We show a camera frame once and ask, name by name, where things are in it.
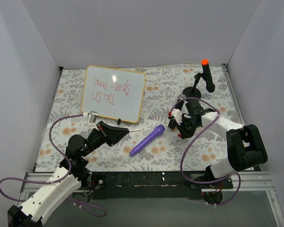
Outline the red capped whiteboard marker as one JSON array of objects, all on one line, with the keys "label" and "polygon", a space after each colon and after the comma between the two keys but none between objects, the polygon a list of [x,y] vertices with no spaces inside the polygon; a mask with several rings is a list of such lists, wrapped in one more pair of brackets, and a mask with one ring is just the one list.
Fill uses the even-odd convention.
[{"label": "red capped whiteboard marker", "polygon": [[143,128],[138,128],[138,129],[130,129],[129,132],[135,132],[135,131],[141,131],[144,130]]}]

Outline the yellow framed whiteboard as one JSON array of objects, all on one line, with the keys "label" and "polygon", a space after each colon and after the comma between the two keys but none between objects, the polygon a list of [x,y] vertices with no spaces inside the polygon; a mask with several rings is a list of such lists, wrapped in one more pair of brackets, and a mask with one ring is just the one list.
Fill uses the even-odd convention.
[{"label": "yellow framed whiteboard", "polygon": [[137,123],[146,78],[143,72],[89,65],[81,111],[95,111],[99,117]]}]

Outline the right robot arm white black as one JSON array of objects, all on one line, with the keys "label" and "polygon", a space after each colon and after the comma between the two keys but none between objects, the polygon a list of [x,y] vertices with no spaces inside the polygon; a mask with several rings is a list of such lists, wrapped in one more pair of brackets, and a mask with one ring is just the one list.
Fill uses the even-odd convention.
[{"label": "right robot arm white black", "polygon": [[202,99],[193,97],[178,100],[169,112],[169,119],[176,122],[180,138],[191,138],[190,146],[207,129],[218,134],[227,143],[227,157],[209,165],[201,181],[190,179],[181,168],[180,173],[187,181],[215,188],[229,176],[268,161],[257,126],[232,122],[212,105],[204,109],[201,102]]}]

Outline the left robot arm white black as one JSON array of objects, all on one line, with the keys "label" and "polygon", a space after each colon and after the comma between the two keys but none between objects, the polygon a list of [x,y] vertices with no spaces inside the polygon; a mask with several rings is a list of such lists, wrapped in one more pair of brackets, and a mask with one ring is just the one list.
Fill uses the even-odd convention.
[{"label": "left robot arm white black", "polygon": [[8,226],[41,227],[50,215],[76,190],[87,189],[92,173],[85,159],[94,150],[107,144],[112,147],[129,134],[129,129],[110,126],[103,121],[96,124],[87,138],[75,134],[69,138],[66,157],[55,172],[29,199],[8,210]]}]

